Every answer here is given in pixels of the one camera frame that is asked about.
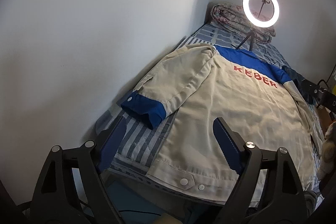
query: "mattress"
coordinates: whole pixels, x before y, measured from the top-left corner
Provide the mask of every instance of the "mattress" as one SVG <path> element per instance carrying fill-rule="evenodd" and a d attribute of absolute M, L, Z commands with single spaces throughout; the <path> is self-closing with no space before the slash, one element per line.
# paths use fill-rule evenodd
<path fill-rule="evenodd" d="M 223 47 L 233 47 L 237 46 L 242 40 L 242 37 L 239 37 L 231 32 L 224 31 L 222 29 L 218 29 L 209 24 L 206 24 L 196 33 L 194 33 L 194 35 L 184 39 L 177 46 L 177 48 L 192 43 L 207 43 L 216 44 Z M 248 46 L 249 43 L 244 43 L 241 48 L 248 49 Z M 275 65 L 280 68 L 282 65 L 287 65 L 289 67 L 289 64 L 284 60 L 281 53 L 272 44 L 255 44 L 253 47 L 253 52 L 258 58 L 264 60 L 271 65 Z M 147 128 L 143 123 L 129 116 L 120 108 L 120 103 L 128 97 L 129 93 L 125 94 L 125 96 L 123 96 L 123 98 L 121 98 L 116 105 L 113 105 L 109 110 L 107 110 L 97 120 L 95 124 L 95 132 L 96 134 L 99 134 L 102 130 L 107 129 L 112 121 L 115 119 L 115 117 L 117 117 L 118 115 L 123 115 L 126 119 L 126 134 L 122 142 L 120 143 L 118 151 L 114 159 L 112 160 L 110 168 L 108 170 L 113 173 L 132 178 L 139 182 L 152 185 L 156 188 L 168 191 L 172 194 L 197 201 L 196 198 L 172 191 L 145 177 L 162 143 L 169 134 L 176 113 L 171 114 L 169 117 L 164 119 L 157 128 L 151 130 Z M 310 106 L 310 109 L 317 117 L 314 106 Z M 320 164 L 320 160 L 314 145 L 313 156 L 315 160 L 315 170 L 317 170 Z M 318 192 L 317 179 L 315 179 L 314 184 L 310 186 L 310 190 Z"/>

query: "jacket sleeve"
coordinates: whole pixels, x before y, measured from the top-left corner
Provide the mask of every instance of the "jacket sleeve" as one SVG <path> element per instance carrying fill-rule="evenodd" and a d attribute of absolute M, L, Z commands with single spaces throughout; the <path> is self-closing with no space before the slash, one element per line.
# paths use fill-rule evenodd
<path fill-rule="evenodd" d="M 187 45 L 166 55 L 121 104 L 150 129 L 176 111 L 209 75 L 216 48 Z"/>

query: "blue shoulder panel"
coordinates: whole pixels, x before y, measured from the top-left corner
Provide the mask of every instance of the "blue shoulder panel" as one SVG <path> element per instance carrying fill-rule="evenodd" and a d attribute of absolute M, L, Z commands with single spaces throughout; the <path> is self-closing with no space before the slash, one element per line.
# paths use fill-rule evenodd
<path fill-rule="evenodd" d="M 256 57 L 253 52 L 249 52 L 247 50 L 235 50 L 232 48 L 221 47 L 217 45 L 215 45 L 215 47 L 220 55 L 228 61 L 250 69 L 257 70 L 263 75 L 266 75 L 268 78 L 272 79 L 273 81 L 281 84 L 291 81 L 290 77 L 285 71 L 264 61 L 261 61 Z"/>
<path fill-rule="evenodd" d="M 121 107 L 128 115 L 140 120 L 150 129 L 157 127 L 167 114 L 161 102 L 142 96 L 137 91 L 132 92 L 121 103 Z"/>

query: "ring light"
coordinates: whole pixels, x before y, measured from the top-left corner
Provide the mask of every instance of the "ring light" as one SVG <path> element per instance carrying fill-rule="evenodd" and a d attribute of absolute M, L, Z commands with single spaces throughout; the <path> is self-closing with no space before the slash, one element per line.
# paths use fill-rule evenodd
<path fill-rule="evenodd" d="M 274 6 L 274 14 L 272 18 L 269 21 L 260 21 L 252 15 L 249 7 L 249 0 L 243 0 L 243 9 L 248 20 L 258 27 L 267 28 L 272 26 L 279 18 L 279 4 L 277 0 L 271 0 L 271 1 Z"/>

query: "cable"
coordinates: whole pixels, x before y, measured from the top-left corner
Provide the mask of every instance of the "cable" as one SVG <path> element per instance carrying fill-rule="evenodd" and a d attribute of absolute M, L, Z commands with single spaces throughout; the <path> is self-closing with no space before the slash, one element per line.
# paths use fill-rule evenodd
<path fill-rule="evenodd" d="M 276 64 L 276 63 L 279 63 L 279 68 L 280 68 L 280 62 L 279 62 L 279 61 L 277 61 L 277 62 L 274 62 L 272 65 L 274 65 L 274 64 Z"/>
<path fill-rule="evenodd" d="M 329 91 L 329 86 L 328 86 L 328 84 L 327 84 L 327 82 L 326 82 L 325 80 L 321 79 L 321 80 L 317 83 L 317 85 L 320 86 L 321 82 L 325 83 L 325 85 L 327 86 L 327 89 L 328 89 L 328 91 Z"/>
<path fill-rule="evenodd" d="M 268 58 L 268 56 L 266 56 L 266 48 L 265 47 L 263 47 L 263 46 L 261 46 L 261 45 L 258 45 L 258 46 L 260 46 L 260 47 L 262 47 L 262 48 L 264 48 L 265 49 L 265 52 L 264 52 L 264 57 L 267 57 L 267 59 L 268 59 L 268 61 L 269 61 L 269 64 L 271 65 L 272 64 L 272 61 Z"/>
<path fill-rule="evenodd" d="M 79 200 L 79 202 L 81 204 L 83 204 L 84 206 L 88 207 L 88 208 L 91 208 L 87 203 L 85 203 L 84 201 L 82 200 Z M 150 215 L 157 215 L 157 216 L 160 216 L 160 214 L 157 214 L 157 213 L 152 213 L 152 212 L 143 212 L 143 211 L 136 211 L 136 210 L 120 210 L 119 213 L 122 213 L 122 212 L 133 212 L 133 213 L 142 213 L 142 214 L 150 214 Z"/>
<path fill-rule="evenodd" d="M 135 210 L 121 210 L 121 211 L 119 211 L 119 213 L 122 213 L 122 212 L 134 212 L 134 213 L 151 214 L 151 215 L 157 215 L 157 216 L 160 216 L 160 214 L 157 214 L 157 213 L 143 212 L 143 211 L 135 211 Z"/>
<path fill-rule="evenodd" d="M 333 72 L 334 72 L 335 68 L 336 68 L 336 63 L 335 63 L 335 66 L 334 66 L 333 70 L 331 71 L 331 74 L 329 75 L 329 77 L 328 77 L 326 83 L 328 83 L 330 77 L 333 75 Z"/>

